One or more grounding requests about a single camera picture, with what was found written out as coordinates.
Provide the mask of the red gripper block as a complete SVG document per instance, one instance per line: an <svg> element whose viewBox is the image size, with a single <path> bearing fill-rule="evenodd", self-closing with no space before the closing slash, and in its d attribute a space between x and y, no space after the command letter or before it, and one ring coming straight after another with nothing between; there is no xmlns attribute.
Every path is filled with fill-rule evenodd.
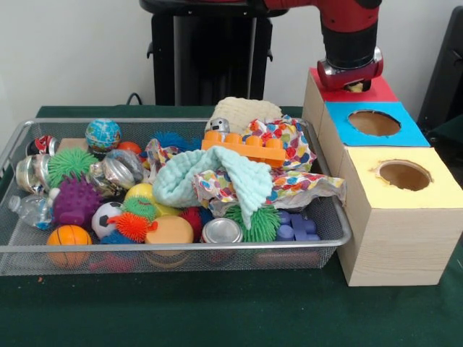
<svg viewBox="0 0 463 347"><path fill-rule="evenodd" d="M366 65L341 69L331 66L326 59L317 63L317 72L322 85L329 90L343 89L346 85L362 82L362 90L371 88L371 80L379 77L383 71L383 54L379 47L373 51L373 59Z"/></svg>

